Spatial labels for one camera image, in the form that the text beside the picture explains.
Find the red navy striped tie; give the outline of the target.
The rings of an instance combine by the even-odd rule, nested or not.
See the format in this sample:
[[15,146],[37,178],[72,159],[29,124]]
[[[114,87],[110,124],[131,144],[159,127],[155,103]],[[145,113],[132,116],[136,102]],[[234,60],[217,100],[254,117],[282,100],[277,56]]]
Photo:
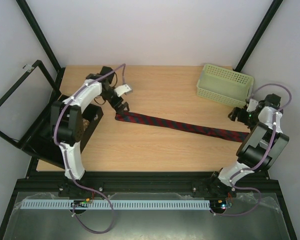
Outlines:
[[243,143],[246,137],[249,135],[248,132],[199,126],[128,111],[116,113],[115,119],[121,122],[168,128],[237,143]]

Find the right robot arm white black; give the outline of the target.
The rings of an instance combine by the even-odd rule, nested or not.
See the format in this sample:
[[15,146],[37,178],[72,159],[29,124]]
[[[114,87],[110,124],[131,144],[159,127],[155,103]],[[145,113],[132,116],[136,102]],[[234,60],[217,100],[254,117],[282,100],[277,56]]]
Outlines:
[[283,116],[280,106],[281,97],[272,93],[260,101],[251,98],[244,107],[235,107],[229,113],[231,121],[244,123],[250,133],[236,152],[237,161],[210,177],[207,187],[210,194],[233,192],[239,180],[273,165],[290,140],[280,126]]

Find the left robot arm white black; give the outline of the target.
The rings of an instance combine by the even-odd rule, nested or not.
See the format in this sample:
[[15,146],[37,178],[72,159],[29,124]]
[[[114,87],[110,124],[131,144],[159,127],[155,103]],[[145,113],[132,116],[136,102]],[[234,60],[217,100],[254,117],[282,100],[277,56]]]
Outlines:
[[123,63],[116,69],[103,66],[100,73],[90,73],[82,86],[63,101],[56,101],[51,106],[50,126],[54,143],[61,150],[65,176],[72,180],[80,180],[85,174],[81,158],[81,140],[84,136],[83,112],[97,97],[108,102],[116,113],[129,110],[122,95],[132,91],[122,77],[122,85],[115,87],[111,83],[116,71],[125,70]]

